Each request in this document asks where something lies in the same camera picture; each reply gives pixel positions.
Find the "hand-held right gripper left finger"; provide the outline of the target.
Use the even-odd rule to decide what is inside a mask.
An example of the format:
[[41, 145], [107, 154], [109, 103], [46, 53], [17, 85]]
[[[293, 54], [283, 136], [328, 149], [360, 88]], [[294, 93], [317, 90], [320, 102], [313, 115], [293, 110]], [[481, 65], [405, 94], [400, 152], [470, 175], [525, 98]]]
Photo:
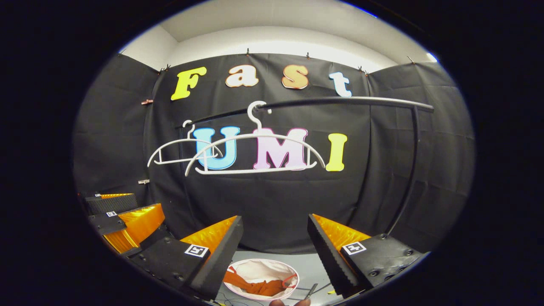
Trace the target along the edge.
[[128, 262], [170, 291], [195, 300], [214, 300], [243, 236], [235, 215], [182, 240], [164, 231], [128, 256]]

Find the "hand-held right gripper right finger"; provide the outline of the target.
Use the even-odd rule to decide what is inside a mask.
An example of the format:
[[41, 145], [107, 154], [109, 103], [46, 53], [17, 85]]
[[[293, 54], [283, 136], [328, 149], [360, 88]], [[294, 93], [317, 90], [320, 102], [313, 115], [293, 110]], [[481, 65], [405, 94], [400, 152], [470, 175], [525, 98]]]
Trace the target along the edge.
[[390, 235], [369, 236], [317, 214], [308, 215], [307, 231], [334, 290], [343, 298], [380, 287], [429, 255]]

